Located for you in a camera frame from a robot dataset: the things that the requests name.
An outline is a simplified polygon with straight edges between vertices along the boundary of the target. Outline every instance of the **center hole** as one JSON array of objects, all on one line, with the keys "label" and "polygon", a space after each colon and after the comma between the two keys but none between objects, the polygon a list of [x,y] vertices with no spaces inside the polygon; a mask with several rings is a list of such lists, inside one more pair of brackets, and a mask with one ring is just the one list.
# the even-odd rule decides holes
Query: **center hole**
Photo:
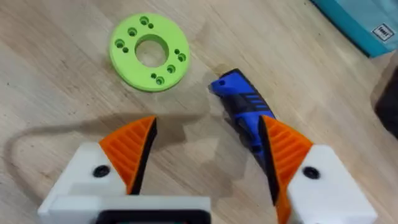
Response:
[{"label": "center hole", "polygon": [[155,40],[145,40],[136,48],[138,60],[147,67],[156,68],[163,65],[166,60],[164,48]]}]

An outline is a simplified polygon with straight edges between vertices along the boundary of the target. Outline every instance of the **green ring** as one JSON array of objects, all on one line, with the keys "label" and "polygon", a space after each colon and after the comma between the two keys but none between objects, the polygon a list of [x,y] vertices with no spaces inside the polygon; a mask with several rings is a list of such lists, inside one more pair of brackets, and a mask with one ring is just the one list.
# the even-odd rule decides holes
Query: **green ring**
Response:
[{"label": "green ring", "polygon": [[[138,60],[137,47],[146,40],[154,40],[162,46],[167,58],[163,65],[150,68]],[[171,88],[185,75],[190,61],[188,40],[178,25],[150,13],[123,20],[113,31],[109,54],[123,80],[144,91]]]}]

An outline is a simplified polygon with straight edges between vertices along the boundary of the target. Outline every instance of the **teal box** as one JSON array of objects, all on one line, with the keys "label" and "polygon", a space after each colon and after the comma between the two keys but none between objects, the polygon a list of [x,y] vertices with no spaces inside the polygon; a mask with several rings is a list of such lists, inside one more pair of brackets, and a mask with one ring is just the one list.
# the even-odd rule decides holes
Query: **teal box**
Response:
[{"label": "teal box", "polygon": [[398,49],[398,0],[311,0],[367,56]]}]

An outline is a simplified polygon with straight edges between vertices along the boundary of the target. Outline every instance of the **wood grain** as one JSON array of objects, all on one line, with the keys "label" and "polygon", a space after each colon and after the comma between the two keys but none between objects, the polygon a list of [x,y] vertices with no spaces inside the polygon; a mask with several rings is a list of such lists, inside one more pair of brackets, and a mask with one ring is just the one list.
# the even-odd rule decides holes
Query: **wood grain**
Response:
[{"label": "wood grain", "polygon": [[[113,28],[138,12],[173,19],[189,39],[190,70],[162,93],[129,87],[109,63]],[[147,114],[159,135],[142,193],[208,195],[214,223],[276,223],[264,174],[206,88],[234,67],[279,119],[335,149],[377,223],[398,223],[398,141],[371,103],[396,58],[369,60],[306,0],[3,0],[1,223],[38,223],[78,145]]]}]

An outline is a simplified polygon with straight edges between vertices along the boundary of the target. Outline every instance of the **blue object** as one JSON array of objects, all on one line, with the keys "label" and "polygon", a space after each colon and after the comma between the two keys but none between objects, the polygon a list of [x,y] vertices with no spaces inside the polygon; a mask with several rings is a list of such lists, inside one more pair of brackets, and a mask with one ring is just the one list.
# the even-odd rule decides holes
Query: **blue object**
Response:
[{"label": "blue object", "polygon": [[384,12],[377,2],[372,0],[311,1],[366,55],[377,57],[397,48],[397,37],[394,36],[393,31],[396,21],[393,17],[389,17],[388,12]]},{"label": "blue object", "polygon": [[250,144],[260,166],[265,169],[264,147],[259,135],[262,115],[275,118],[266,101],[239,69],[222,75],[210,85],[211,91],[221,98],[237,131]]}]

